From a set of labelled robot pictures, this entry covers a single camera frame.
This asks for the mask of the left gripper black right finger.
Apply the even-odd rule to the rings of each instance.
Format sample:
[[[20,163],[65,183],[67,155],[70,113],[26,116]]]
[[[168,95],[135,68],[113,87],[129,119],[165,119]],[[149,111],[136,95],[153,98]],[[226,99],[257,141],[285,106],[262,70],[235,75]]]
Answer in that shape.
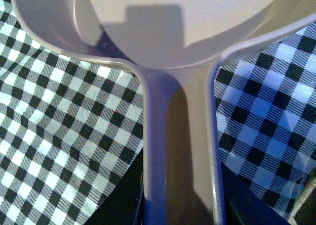
[[[221,169],[228,225],[289,224],[260,200],[224,163]]]

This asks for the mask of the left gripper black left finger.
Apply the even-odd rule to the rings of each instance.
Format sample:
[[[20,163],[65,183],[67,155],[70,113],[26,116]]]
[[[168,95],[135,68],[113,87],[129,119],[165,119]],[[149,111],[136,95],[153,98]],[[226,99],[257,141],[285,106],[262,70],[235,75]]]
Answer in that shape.
[[[139,152],[110,196],[86,225],[141,225],[143,218],[143,150]]]

